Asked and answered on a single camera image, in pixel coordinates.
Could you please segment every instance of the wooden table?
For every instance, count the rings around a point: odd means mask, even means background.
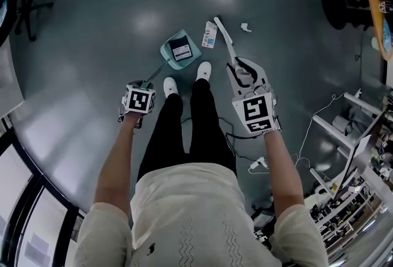
[[[393,48],[390,53],[386,52],[383,47],[383,20],[385,18],[385,14],[379,10],[379,2],[383,0],[368,0],[370,3],[371,15],[373,17],[375,36],[378,41],[379,51],[381,52],[382,57],[389,61],[393,55]]]

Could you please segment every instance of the glossy floor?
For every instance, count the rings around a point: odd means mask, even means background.
[[[52,10],[36,18],[37,41],[12,35],[15,69],[26,102],[12,115],[18,136],[39,167],[72,202],[87,210],[99,170],[119,128],[117,113],[125,84],[146,79],[162,64],[159,48],[184,28],[200,45],[207,20],[221,14],[240,56],[265,68],[278,96],[282,134],[291,153],[298,152],[311,115],[329,103],[333,93],[355,93],[359,87],[361,29],[334,30],[325,19],[321,0],[53,0]],[[251,33],[240,28],[249,23]],[[381,61],[370,47],[372,30],[365,33],[362,85],[379,87]],[[173,76],[185,102],[201,61],[212,64],[211,90],[221,117],[235,133],[246,135],[231,106],[232,90],[222,38],[214,49],[182,71],[169,66],[155,79],[158,91],[153,114],[134,139],[131,181],[134,185],[144,149],[165,97],[163,79]],[[332,120],[343,107],[337,101],[322,117]],[[191,124],[184,124],[185,148]],[[263,139],[236,141],[240,155],[257,159],[265,154]],[[343,167],[335,144],[312,126],[303,154],[315,165],[330,162],[328,176]],[[251,205],[266,205],[268,175],[251,175],[250,162],[238,159],[238,179]],[[314,180],[307,163],[298,165],[305,190]]]

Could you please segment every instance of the glass panel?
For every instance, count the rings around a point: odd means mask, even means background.
[[[67,209],[44,189],[21,238],[18,267],[50,267]]]
[[[79,230],[80,230],[80,226],[82,225],[82,222],[83,222],[83,218],[77,216],[74,228],[72,229],[71,239],[69,240],[67,257],[66,257],[66,264],[64,267],[72,267],[74,265],[74,257],[75,257],[75,252],[76,252],[76,248],[77,248],[78,235],[79,235]]]
[[[0,246],[12,211],[30,177],[31,171],[11,145],[0,157]]]

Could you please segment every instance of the white shoe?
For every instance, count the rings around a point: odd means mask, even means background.
[[[211,64],[209,62],[202,62],[198,68],[198,74],[196,75],[196,81],[200,78],[209,81],[211,74]]]
[[[179,94],[177,92],[177,85],[176,82],[174,81],[174,79],[172,77],[167,77],[164,80],[164,94],[165,97],[168,97],[170,94],[175,93],[175,94]]]

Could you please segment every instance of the sleeve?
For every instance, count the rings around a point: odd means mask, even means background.
[[[278,251],[299,266],[329,265],[321,233],[304,205],[291,206],[280,215],[274,226],[274,238],[280,247]]]
[[[128,266],[131,253],[132,237],[126,214],[111,204],[94,204],[80,227],[74,266]]]

